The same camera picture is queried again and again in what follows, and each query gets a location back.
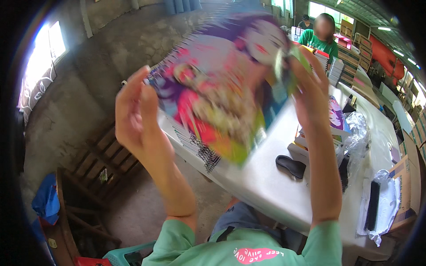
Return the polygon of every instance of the white paper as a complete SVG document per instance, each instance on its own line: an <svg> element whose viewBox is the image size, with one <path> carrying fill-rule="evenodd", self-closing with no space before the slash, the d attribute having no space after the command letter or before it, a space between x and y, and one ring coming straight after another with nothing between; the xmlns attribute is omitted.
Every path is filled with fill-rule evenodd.
<svg viewBox="0 0 426 266"><path fill-rule="evenodd" d="M363 196L361 198L357 234L368 235L368 237L379 247L380 243L382 242L380 236L389 231L398 212L398 206L400 203L400 178L389 178L389 172L382 169L376 173L374 181L380 184L379 209L377 211L376 230L364 230L368 204L370 202L371 189L371 181L369 179L364 179Z"/></svg>

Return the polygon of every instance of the person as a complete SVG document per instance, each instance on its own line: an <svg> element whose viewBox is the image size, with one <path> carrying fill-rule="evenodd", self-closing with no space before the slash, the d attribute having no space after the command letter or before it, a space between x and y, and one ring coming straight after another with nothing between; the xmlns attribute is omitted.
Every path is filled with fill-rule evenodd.
<svg viewBox="0 0 426 266"><path fill-rule="evenodd" d="M219 218L206 243L195 245L197 207L194 193L174 163L174 150L157 123L158 98L144 84L150 69L141 68L122 88L115 103L115 134L151 175L162 196L167 218L151 265L341 265L338 224L342 187L328 119L328 79L319 61L306 48L301 53L316 71L308 73L294 57L290 66L299 81L294 93L296 114L309 144L312 222L301 253L283 248L259 225L253 208L236 199Z"/></svg>
<svg viewBox="0 0 426 266"><path fill-rule="evenodd" d="M301 29L314 29L314 25L309 21L309 16L304 14L302 17L302 21L297 25L298 28Z"/></svg>
<svg viewBox="0 0 426 266"><path fill-rule="evenodd" d="M328 55L337 57L337 43L334 42L336 25L334 18L327 13L320 14L314 22L314 29L305 30L299 38L299 43L321 50Z"/></svg>

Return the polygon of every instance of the red tarp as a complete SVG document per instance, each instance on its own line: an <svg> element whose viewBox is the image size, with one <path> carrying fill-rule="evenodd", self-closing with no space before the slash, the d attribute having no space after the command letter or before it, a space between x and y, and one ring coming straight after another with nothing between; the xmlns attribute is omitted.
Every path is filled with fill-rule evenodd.
<svg viewBox="0 0 426 266"><path fill-rule="evenodd" d="M392 75L394 70L393 65L397 57L393 53L393 51L389 50L389 48L381 43L378 39L376 39L373 35L370 35L370 41L372 42L373 48L373 59L379 61L380 65L385 69L385 73L388 76ZM397 62L397 66L395 68L394 77L397 80L400 80L404 77L404 65L400 60Z"/></svg>

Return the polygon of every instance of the black shoe insole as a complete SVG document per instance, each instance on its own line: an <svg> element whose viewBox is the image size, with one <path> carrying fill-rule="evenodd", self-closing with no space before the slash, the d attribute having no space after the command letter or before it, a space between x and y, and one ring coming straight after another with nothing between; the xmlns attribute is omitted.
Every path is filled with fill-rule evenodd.
<svg viewBox="0 0 426 266"><path fill-rule="evenodd" d="M295 161L288 156L278 155L275 159L277 165L280 165L286 168L292 175L296 178L303 179L303 174L305 173L306 165L302 162Z"/></svg>

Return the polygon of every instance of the pink heart print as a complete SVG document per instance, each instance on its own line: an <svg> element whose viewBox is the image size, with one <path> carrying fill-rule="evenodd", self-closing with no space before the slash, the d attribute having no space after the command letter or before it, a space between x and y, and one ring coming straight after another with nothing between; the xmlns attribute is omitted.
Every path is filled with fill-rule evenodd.
<svg viewBox="0 0 426 266"><path fill-rule="evenodd" d="M284 253L268 249L268 248L260 248L260 249L237 249L234 250L234 257L241 264L250 264L257 261L268 260L276 257L277 255L281 255L284 257Z"/></svg>

